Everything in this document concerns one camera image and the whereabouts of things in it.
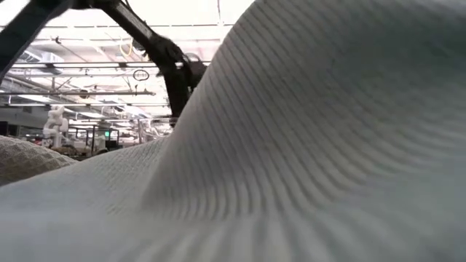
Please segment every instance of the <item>pipe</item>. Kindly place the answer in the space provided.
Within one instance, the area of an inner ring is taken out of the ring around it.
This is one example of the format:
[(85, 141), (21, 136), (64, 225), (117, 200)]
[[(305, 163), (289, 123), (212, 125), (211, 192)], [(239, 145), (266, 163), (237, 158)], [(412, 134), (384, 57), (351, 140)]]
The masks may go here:
[(10, 95), (155, 95), (154, 92), (0, 92), (0, 96)]
[[(24, 76), (24, 74), (12, 74), (12, 76)], [(59, 75), (50, 75), (50, 74), (28, 74), (28, 78), (45, 78), (45, 77), (54, 77), (54, 78), (69, 78), (69, 77), (117, 77), (117, 76), (128, 76), (133, 77), (133, 73), (130, 74), (59, 74)]]

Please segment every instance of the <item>ceiling duct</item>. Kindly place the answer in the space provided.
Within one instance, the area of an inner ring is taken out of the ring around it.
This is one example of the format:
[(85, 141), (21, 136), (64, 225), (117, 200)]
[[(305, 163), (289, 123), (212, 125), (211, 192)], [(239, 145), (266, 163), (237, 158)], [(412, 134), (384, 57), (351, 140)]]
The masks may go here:
[[(63, 63), (65, 61), (52, 52), (41, 51), (30, 47), (21, 54), (18, 60), (24, 63)], [(54, 75), (59, 75), (63, 72), (63, 69), (59, 68), (40, 68), (39, 70)]]

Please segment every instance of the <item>white fabric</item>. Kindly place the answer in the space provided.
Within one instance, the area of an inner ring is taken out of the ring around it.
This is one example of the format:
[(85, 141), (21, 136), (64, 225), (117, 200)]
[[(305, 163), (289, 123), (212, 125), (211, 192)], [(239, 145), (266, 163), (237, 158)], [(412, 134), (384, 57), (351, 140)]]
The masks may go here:
[(43, 146), (0, 135), (0, 186), (75, 163)]
[(169, 138), (0, 188), (0, 261), (464, 261), (465, 25), (255, 2)]

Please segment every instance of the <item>fluorescent light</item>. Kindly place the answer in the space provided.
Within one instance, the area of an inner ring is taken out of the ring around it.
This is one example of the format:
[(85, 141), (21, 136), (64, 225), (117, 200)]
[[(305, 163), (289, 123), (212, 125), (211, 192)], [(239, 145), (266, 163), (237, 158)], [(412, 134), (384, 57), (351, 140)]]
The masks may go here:
[(55, 63), (56, 68), (113, 68), (119, 67), (118, 63)]
[(45, 106), (44, 104), (38, 103), (24, 103), (24, 104), (5, 104), (6, 106)]
[(36, 63), (17, 63), (12, 66), (12, 68), (46, 68), (45, 64), (36, 64)]
[(132, 103), (132, 106), (168, 106), (166, 103)]
[(80, 103), (80, 104), (50, 104), (51, 106), (87, 106), (87, 104)]
[(43, 103), (52, 101), (52, 99), (46, 98), (45, 96), (41, 96), (41, 95), (18, 95), (18, 96), (20, 98), (25, 98), (25, 99), (34, 100), (34, 101), (43, 102)]
[(117, 122), (115, 124), (118, 124), (120, 127), (132, 127), (132, 125), (128, 122)]
[(125, 103), (98, 103), (90, 104), (91, 106), (126, 106)]
[(81, 115), (83, 116), (88, 116), (88, 117), (92, 117), (92, 118), (100, 118), (100, 117), (104, 117), (104, 115), (101, 115), (101, 114), (98, 114), (98, 113), (91, 113), (91, 112), (79, 112)]
[(150, 62), (145, 62), (145, 63), (128, 63), (127, 64), (128, 67), (137, 67), (137, 68), (141, 68), (141, 67), (156, 67), (155, 63), (150, 63)]

